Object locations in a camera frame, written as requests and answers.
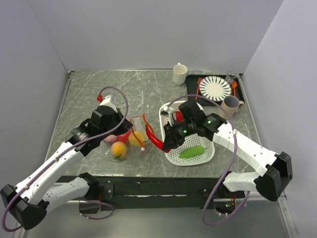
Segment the red chili pepper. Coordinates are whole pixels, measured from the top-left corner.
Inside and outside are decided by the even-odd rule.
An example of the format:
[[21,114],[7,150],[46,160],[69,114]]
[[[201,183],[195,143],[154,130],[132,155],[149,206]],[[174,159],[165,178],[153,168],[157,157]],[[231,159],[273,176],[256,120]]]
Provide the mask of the red chili pepper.
[[148,139],[160,150],[164,151],[165,153],[169,153],[170,150],[163,150],[163,142],[159,140],[155,135],[150,131],[149,126],[145,126],[145,131]]

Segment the purple onion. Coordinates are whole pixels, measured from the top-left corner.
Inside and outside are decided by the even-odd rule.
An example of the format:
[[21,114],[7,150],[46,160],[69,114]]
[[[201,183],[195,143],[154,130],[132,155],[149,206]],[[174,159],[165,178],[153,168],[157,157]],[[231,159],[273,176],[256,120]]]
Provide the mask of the purple onion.
[[117,137],[115,135],[109,135],[105,139],[103,139],[103,142],[106,144],[113,144],[117,141]]

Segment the red wrinkled fruit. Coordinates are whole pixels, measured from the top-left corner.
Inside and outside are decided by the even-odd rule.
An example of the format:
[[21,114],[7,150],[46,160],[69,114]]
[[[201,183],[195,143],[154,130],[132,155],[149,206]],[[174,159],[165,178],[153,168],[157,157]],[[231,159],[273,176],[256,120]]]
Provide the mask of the red wrinkled fruit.
[[172,117],[175,121],[183,121],[184,120],[184,117],[180,111],[173,112]]

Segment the red apple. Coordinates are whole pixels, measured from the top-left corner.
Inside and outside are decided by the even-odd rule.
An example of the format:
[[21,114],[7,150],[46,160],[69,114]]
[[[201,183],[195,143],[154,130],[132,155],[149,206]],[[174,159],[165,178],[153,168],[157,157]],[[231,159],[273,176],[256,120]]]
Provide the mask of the red apple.
[[124,134],[118,135],[117,140],[122,142],[122,143],[128,143],[130,134],[131,134],[131,131],[129,130]]

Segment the clear zip top bag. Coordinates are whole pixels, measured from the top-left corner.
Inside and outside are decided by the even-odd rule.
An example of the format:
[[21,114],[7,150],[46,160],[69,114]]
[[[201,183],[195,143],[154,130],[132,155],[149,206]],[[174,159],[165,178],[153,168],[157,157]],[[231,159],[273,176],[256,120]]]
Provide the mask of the clear zip top bag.
[[130,119],[131,129],[121,135],[109,135],[103,142],[108,145],[110,155],[116,160],[125,160],[138,155],[145,155],[146,146],[150,143],[146,127],[155,135],[152,126],[146,120],[146,114]]

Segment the orange fruit with leaf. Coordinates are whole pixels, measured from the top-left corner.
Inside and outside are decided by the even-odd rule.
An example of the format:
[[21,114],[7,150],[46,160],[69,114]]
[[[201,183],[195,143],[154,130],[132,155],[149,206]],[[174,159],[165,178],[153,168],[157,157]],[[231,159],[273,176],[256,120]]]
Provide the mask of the orange fruit with leaf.
[[110,152],[115,159],[125,157],[127,154],[127,146],[125,143],[117,141],[112,144]]

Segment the yellow lemon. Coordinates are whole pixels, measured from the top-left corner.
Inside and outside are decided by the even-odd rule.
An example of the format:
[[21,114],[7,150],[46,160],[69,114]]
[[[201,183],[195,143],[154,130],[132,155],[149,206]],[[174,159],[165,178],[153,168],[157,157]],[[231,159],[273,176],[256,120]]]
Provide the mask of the yellow lemon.
[[129,143],[133,146],[144,146],[146,142],[145,136],[140,131],[134,131],[129,136]]

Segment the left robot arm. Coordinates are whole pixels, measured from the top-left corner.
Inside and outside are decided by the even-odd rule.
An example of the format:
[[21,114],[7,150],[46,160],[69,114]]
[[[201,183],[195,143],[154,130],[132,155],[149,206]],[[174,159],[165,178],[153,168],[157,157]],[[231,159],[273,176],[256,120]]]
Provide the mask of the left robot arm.
[[74,180],[52,188],[52,185],[74,164],[100,146],[108,135],[127,132],[132,124],[111,103],[99,105],[90,118],[84,120],[61,143],[57,151],[35,172],[15,186],[5,185],[0,195],[5,205],[1,225],[6,232],[14,232],[6,226],[10,214],[21,228],[30,230],[38,225],[48,212],[75,198],[93,202],[99,198],[102,188],[89,173],[80,174]]

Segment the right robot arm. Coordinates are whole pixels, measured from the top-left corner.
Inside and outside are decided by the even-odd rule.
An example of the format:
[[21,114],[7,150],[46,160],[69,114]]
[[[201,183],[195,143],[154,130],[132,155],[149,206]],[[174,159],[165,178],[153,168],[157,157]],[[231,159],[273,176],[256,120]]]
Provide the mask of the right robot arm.
[[221,197],[236,191],[255,191],[269,201],[277,201],[292,180],[291,157],[277,154],[243,135],[218,114],[206,115],[193,101],[183,101],[176,108],[161,106],[159,120],[163,142],[159,148],[176,159],[202,157],[209,161],[208,148],[215,144],[230,150],[244,160],[254,171],[235,173],[227,171],[216,187]]

